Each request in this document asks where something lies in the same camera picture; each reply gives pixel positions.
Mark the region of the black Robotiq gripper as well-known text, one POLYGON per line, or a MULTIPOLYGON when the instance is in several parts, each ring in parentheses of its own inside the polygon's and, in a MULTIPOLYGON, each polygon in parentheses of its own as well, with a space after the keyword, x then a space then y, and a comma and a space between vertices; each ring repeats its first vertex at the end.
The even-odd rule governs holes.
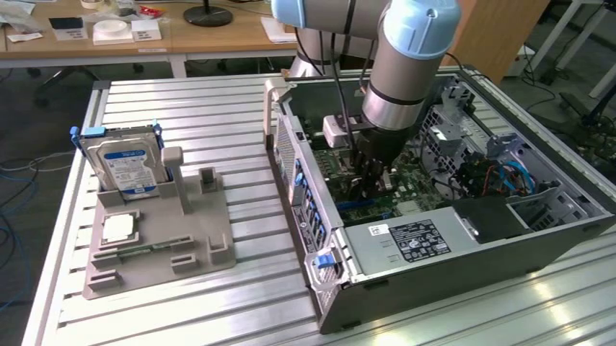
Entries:
POLYGON ((355 171, 359 175, 380 176, 390 170, 395 158, 400 155, 410 130, 384 130, 370 128, 359 132, 356 139, 355 171))

